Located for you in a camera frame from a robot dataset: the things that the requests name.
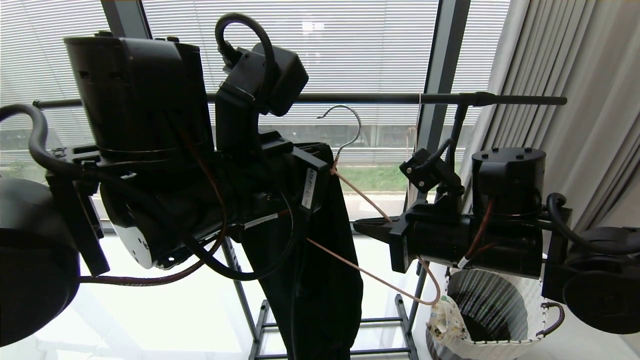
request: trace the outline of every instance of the black pants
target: black pants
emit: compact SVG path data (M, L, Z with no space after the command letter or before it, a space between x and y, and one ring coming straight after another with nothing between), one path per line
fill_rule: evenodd
M326 144L299 145L332 164ZM337 177L331 176L308 237L357 264L351 226ZM272 263L289 241L291 221L281 218L246 230L243 247L254 269ZM261 279L289 359L349 359L362 315L360 273L305 239L276 272Z

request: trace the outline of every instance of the string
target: string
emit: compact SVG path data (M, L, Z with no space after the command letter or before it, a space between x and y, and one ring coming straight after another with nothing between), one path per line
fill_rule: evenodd
M419 95L419 103L422 102L422 94ZM351 145L352 143L356 142L356 140L358 140L358 137L360 136L360 131L362 129L362 121L360 120L360 116L358 115L358 113L350 108L349 106L346 105L335 105L332 106L331 108L329 108L329 110L327 110L324 115L319 116L318 119L324 118L325 116L327 116L327 114L329 114L329 112L335 108L345 108L348 109L349 111L351 111L353 113L353 115L356 117L357 121L358 121L358 133L357 135L354 137L354 139L352 139L350 142L344 144L343 146L341 146L338 151L337 154L335 156L335 159L333 161L333 166L330 170L331 174L336 175L340 180L342 180L345 184L347 184L350 188L352 188L354 191L356 191L356 193L358 193L358 195L360 195L363 199L365 199L369 204L371 204L371 206L374 207L374 209L376 209L376 211L378 211L378 213L380 213L380 215L382 215L383 218L385 218L385 220L387 222L393 222L393 220L391 220L391 218L378 206L376 205L375 202L373 202L368 196L365 195L365 193L363 193L360 189L357 188L357 186L355 186L354 184L352 184L349 180L347 180L344 176L342 176L338 170L337 170L337 164L338 164L338 158L340 157L340 152L346 147ZM429 277L431 278L431 280L433 281L433 285L436 288L436 297L434 300L432 301L424 301L418 297L415 297L409 293L407 293L406 291L402 290L401 288L398 288L397 286L394 286L393 284L390 284L389 282L375 276L374 274L368 272L367 270L364 270L363 268L359 267L358 265L350 262L349 260L343 258L342 256L334 253L333 251L327 249L326 247L318 244L317 242L311 240L310 238L307 238L307 241L309 241L311 244L315 245L316 247L318 247L319 249L325 251L327 254L335 257L336 259L340 260L341 262L349 265L350 267L358 270L359 272L362 272L365 275L368 275L369 277L371 277L374 280L377 280L378 282L388 286L389 288L392 288L393 290L396 290L397 292L401 293L402 295L418 302L419 304L423 304L423 305L427 305L427 306L431 306L435 303L437 303L440 300L440 285L438 284L438 281L436 280L435 276L433 275L433 272L431 272L431 270L429 269L429 265L427 265L427 263L420 258L419 256L416 256L416 258L418 259L418 261L420 262L420 264L422 265L423 269L427 272L427 274L429 274Z

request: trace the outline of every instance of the curtain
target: curtain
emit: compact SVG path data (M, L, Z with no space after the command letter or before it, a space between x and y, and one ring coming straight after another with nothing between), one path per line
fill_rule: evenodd
M599 223L640 160L639 17L640 6L628 1L529 2L515 50L503 49L511 57L504 81L494 62L495 86L509 95L562 95L568 103L482 112L465 153L466 184L474 152L537 147L547 152L545 193L567 196L577 231Z

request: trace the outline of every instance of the woven basket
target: woven basket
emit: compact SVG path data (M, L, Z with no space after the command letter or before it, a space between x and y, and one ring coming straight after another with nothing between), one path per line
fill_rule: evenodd
M447 273L444 293L456 301L473 340L455 340L444 346L427 330L427 346L434 360L516 359L564 320L562 306L545 302L540 295L540 280L476 269L449 269ZM547 308L552 306L560 309L560 317L547 329Z

